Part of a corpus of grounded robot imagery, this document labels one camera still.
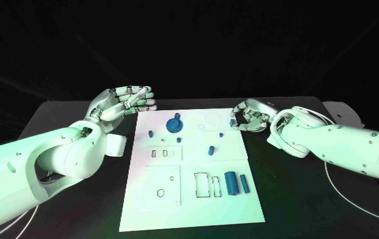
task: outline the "table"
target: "table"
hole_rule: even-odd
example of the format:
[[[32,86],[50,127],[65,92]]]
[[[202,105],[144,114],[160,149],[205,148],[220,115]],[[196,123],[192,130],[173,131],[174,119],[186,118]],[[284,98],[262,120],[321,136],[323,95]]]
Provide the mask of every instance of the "table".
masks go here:
[[[160,110],[229,108],[243,100],[157,100],[157,106]],[[303,106],[330,117],[314,97],[264,100],[284,109]],[[82,120],[88,104],[88,101],[45,102],[20,139]],[[379,218],[340,197],[328,183],[323,161],[313,154],[295,158],[271,146],[266,143],[268,130],[261,133],[242,132],[265,223],[118,232],[135,123],[137,115],[130,115],[112,131],[128,139],[124,156],[105,156],[94,176],[40,205],[20,238],[375,238],[379,235]],[[40,176],[45,174],[40,169],[36,171]],[[328,165],[328,174],[347,198],[379,214],[376,180],[333,165]],[[6,238],[17,236],[32,212],[3,233]]]

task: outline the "blue part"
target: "blue part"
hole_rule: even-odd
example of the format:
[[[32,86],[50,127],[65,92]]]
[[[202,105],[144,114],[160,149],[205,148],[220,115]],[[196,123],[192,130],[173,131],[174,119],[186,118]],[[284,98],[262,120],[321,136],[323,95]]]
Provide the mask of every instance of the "blue part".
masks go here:
[[[167,131],[171,133],[177,133],[183,128],[183,123],[180,120],[180,114],[176,113],[176,117],[171,118],[166,123]]]
[[[225,173],[225,180],[226,180],[226,189],[229,195],[238,195],[239,194],[239,188],[236,183],[236,176],[235,172],[226,172]]]
[[[245,177],[245,174],[242,174],[239,177],[241,177],[241,182],[242,182],[243,191],[245,191],[245,193],[248,194],[248,193],[251,192],[251,190],[249,190],[249,187],[248,187],[248,185],[246,185],[246,177]]]
[[[209,155],[213,155],[213,152],[215,152],[215,147],[213,147],[213,146],[210,146],[210,147],[209,147],[207,154],[209,154]]]

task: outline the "circular cutout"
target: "circular cutout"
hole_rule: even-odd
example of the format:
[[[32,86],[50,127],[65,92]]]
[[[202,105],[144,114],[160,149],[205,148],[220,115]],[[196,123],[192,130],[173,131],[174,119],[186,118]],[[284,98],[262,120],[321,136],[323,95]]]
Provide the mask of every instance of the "circular cutout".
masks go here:
[[[163,197],[163,195],[164,195],[164,190],[163,189],[160,189],[157,192],[156,192],[156,195],[161,198]]]
[[[209,113],[205,117],[205,121],[207,122],[207,125],[217,126],[220,124],[220,116],[216,113]]]

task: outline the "white circle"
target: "white circle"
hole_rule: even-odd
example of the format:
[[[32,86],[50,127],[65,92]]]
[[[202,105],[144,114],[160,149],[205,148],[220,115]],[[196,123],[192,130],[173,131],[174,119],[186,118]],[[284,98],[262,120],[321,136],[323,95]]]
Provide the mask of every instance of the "white circle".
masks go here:
[[[216,113],[209,113],[205,117],[205,121],[210,126],[217,126],[220,124],[220,116]]]

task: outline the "robotic arm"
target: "robotic arm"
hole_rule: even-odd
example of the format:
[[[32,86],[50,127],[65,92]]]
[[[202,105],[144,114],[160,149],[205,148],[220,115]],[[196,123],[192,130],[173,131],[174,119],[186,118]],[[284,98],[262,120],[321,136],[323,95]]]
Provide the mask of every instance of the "robotic arm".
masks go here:
[[[269,126],[266,141],[290,155],[304,158],[311,151],[327,163],[379,178],[379,136],[375,131],[327,124],[324,118],[330,119],[314,111],[298,106],[279,110],[256,99],[246,99],[233,108],[230,116],[241,110],[248,124],[235,123],[233,128],[261,132]]]
[[[104,155],[121,157],[125,137],[108,134],[124,115],[156,110],[150,87],[107,89],[85,119],[68,128],[0,146],[0,224],[96,172]],[[39,180],[34,164],[53,172]]]

